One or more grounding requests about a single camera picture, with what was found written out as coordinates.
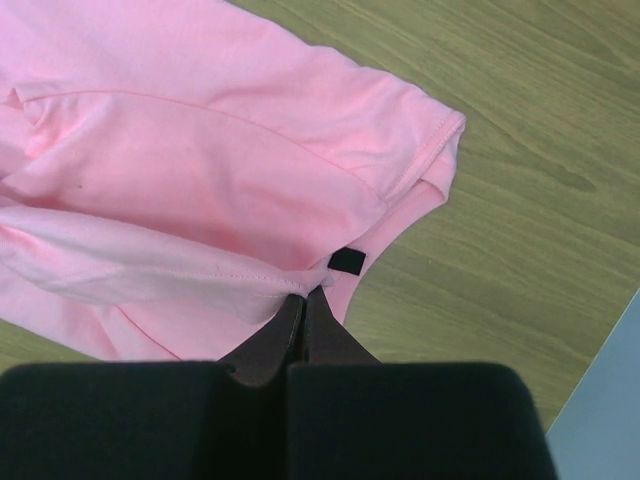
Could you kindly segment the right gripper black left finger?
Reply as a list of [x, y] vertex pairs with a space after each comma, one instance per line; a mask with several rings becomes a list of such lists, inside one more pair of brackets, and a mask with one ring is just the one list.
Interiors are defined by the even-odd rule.
[[284, 377], [305, 313], [218, 362], [39, 363], [1, 378], [5, 479], [281, 479]]

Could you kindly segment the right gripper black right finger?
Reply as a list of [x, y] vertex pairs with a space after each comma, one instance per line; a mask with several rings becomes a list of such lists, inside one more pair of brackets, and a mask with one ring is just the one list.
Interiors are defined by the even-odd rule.
[[554, 479], [532, 396], [486, 362], [382, 363], [308, 297], [287, 372], [291, 479]]

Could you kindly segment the pink t shirt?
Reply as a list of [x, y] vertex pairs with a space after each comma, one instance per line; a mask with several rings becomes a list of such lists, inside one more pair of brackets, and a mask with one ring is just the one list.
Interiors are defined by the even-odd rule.
[[101, 360], [335, 317], [444, 204], [464, 116], [225, 1], [1, 5], [1, 316]]

